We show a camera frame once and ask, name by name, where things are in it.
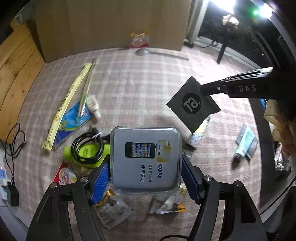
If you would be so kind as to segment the black square sachet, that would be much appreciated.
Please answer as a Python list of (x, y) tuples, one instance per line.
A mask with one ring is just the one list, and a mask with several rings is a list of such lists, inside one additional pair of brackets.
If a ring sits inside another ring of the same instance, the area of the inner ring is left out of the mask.
[(221, 111), (212, 97), (201, 94), (200, 88), (201, 84), (191, 76), (166, 104), (191, 133), (196, 132), (210, 114)]

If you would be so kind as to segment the light blue tube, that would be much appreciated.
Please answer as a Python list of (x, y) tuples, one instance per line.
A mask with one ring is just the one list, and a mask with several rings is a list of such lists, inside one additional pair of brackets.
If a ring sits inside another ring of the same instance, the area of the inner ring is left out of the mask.
[(244, 158), (246, 156), (252, 142), (254, 141), (254, 138), (254, 132), (249, 126), (244, 124), (237, 138), (238, 148), (236, 149), (233, 157), (234, 163), (240, 163), (241, 158)]

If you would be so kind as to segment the silver tin box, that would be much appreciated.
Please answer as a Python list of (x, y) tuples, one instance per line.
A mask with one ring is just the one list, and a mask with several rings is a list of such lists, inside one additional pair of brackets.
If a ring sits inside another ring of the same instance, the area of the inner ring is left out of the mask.
[(181, 182), (182, 136), (172, 127), (117, 126), (110, 133), (110, 174), (120, 195), (175, 192)]

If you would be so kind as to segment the black table leg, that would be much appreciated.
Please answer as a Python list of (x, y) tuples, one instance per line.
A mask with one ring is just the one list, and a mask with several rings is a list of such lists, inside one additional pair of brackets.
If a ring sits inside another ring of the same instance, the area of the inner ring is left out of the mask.
[(227, 44), (228, 44), (228, 39), (225, 38), (225, 40), (224, 40), (224, 42), (223, 42), (223, 44), (222, 44), (222, 47), (221, 47), (221, 49), (220, 49), (220, 52), (219, 52), (218, 58), (217, 58), (217, 60), (216, 60), (216, 63), (217, 63), (217, 64), (220, 64), (220, 63), (221, 63), (221, 60), (222, 60), (222, 58), (223, 58), (223, 55), (224, 55), (224, 52), (225, 52), (225, 50), (226, 50)]

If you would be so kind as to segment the red coffee sachet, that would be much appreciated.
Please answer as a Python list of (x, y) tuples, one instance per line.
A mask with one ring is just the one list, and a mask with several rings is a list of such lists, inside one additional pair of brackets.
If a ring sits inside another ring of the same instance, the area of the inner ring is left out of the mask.
[(63, 162), (60, 165), (53, 179), (53, 182), (56, 182), (59, 185), (68, 185), (68, 184), (75, 183), (76, 181), (77, 181), (77, 177), (74, 171), (72, 170), (70, 165), (66, 162)]

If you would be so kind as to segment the white power strip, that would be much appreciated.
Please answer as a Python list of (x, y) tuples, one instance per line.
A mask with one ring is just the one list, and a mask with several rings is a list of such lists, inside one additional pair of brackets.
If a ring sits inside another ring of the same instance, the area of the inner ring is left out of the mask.
[(4, 201), (7, 201), (7, 193), (6, 193), (6, 187), (7, 183), (10, 182), (10, 179), (7, 178), (6, 169), (4, 166), (0, 167), (0, 192), (1, 192), (1, 199)]

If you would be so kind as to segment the yellow chopstick wrapper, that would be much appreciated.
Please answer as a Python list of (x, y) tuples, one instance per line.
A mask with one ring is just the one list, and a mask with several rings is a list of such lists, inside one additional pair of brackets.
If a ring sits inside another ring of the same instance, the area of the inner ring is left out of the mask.
[(81, 84), (81, 82), (83, 81), (85, 76), (90, 71), (91, 67), (92, 67), (92, 63), (85, 63), (81, 72), (77, 75), (74, 82), (70, 86), (67, 94), (65, 95), (61, 105), (59, 106), (59, 108), (53, 118), (51, 127), (50, 127), (50, 129), (48, 131), (48, 135), (46, 137), (46, 140), (44, 141), (44, 143), (42, 145), (42, 149), (44, 149), (48, 152), (50, 152), (53, 149), (54, 140), (55, 140), (56, 134), (58, 132), (58, 128), (60, 126), (60, 123), (62, 121), (62, 117), (64, 116), (64, 114), (69, 106), (69, 103), (72, 100), (76, 90), (78, 89), (79, 85)]

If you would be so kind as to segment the grey metal spoon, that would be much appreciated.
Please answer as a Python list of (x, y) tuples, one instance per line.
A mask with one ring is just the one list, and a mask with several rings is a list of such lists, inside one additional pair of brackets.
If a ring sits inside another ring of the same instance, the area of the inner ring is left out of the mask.
[(182, 57), (182, 56), (177, 56), (177, 55), (172, 55), (172, 54), (167, 54), (167, 53), (154, 52), (154, 51), (151, 51), (147, 48), (140, 48), (135, 52), (135, 54), (137, 56), (144, 56), (144, 55), (149, 55), (149, 54), (150, 55), (161, 55), (161, 56), (166, 56), (166, 57), (189, 61), (189, 58), (187, 58), (187, 57)]

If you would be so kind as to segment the lime green bottle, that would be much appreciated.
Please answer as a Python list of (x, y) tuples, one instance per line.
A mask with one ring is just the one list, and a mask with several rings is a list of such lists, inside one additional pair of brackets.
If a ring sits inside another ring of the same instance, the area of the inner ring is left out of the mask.
[[(79, 151), (79, 155), (82, 157), (91, 158), (97, 153), (98, 150), (99, 150), (98, 144), (87, 144), (86, 146), (82, 147), (82, 149)], [(98, 161), (96, 161), (93, 164), (86, 164), (85, 161), (83, 161), (83, 163), (80, 164), (72, 156), (71, 146), (66, 146), (64, 149), (64, 159), (65, 160), (67, 160), (68, 162), (72, 162), (72, 163), (78, 164), (80, 166), (83, 166), (85, 168), (89, 168), (89, 169), (99, 167), (101, 165), (101, 163), (103, 162), (104, 158), (106, 157), (106, 155), (109, 155), (109, 154), (110, 154), (110, 144), (104, 144), (103, 156)]]

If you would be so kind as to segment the plaid tablecloth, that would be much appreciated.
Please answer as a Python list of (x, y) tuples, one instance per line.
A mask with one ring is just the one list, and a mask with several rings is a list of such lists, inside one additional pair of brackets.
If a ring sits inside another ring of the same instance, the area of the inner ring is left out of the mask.
[[(167, 102), (190, 78), (200, 84), (223, 79), (250, 68), (230, 56), (216, 63), (214, 49), (184, 48), (187, 60), (165, 56), (137, 56), (133, 49), (103, 49), (80, 53), (47, 63), (34, 81), (23, 103), (18, 122), (26, 134), (26, 145), (15, 162), (20, 208), (33, 217), (38, 204), (63, 161), (64, 148), (73, 137), (51, 152), (42, 149), (53, 118), (83, 65), (98, 59), (90, 93), (99, 103), (101, 118), (96, 127), (108, 134), (116, 126), (173, 126), (184, 139), (191, 132), (167, 107)], [(259, 205), (261, 157), (256, 150), (250, 161), (234, 166), (236, 138), (243, 125), (256, 132), (248, 99), (217, 94), (220, 111), (209, 124), (191, 162), (217, 181), (244, 183), (255, 205)]]

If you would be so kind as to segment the crumpled white orange wrapper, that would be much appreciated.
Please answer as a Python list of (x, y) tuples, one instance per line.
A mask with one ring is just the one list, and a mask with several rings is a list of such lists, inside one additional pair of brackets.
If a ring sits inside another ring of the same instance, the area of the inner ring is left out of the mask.
[(182, 201), (188, 191), (184, 183), (181, 183), (179, 189), (172, 194), (162, 194), (153, 196), (149, 214), (167, 214), (185, 212), (186, 208)]

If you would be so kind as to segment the red yellow creamer sachet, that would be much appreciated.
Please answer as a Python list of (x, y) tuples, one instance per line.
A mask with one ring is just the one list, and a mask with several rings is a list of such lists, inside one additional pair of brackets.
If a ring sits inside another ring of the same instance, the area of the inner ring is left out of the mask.
[(130, 48), (145, 48), (149, 46), (149, 33), (143, 32), (141, 34), (131, 33)]

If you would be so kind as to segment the blue green sachet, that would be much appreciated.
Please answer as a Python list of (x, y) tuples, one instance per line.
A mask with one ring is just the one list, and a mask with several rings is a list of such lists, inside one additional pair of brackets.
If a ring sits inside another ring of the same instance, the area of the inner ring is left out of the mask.
[(76, 103), (62, 117), (54, 141), (55, 149), (92, 118), (91, 112), (86, 108), (86, 113), (78, 121), (76, 120), (79, 104), (80, 102)]

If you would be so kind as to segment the clear wrapped chopsticks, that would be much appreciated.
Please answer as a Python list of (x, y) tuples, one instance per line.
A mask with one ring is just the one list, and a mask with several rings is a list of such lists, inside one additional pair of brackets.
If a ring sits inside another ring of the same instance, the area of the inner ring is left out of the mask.
[(85, 115), (86, 100), (87, 100), (87, 97), (88, 97), (90, 84), (92, 82), (93, 74), (95, 72), (98, 61), (99, 61), (98, 58), (93, 60), (92, 65), (90, 67), (90, 70), (89, 70), (89, 72), (87, 74), (86, 82), (85, 82), (85, 85), (84, 85), (84, 88), (83, 88), (83, 92), (82, 92), (82, 96), (81, 96), (80, 104), (79, 104), (79, 109), (78, 109), (78, 113), (77, 113), (77, 121), (80, 121), (82, 116)]

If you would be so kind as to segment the small white cream tube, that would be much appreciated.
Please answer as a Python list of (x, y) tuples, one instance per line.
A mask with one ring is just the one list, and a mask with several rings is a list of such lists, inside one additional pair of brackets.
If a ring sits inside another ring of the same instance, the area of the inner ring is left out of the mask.
[(101, 114), (99, 111), (99, 104), (94, 94), (87, 98), (86, 106), (96, 120), (101, 118)]

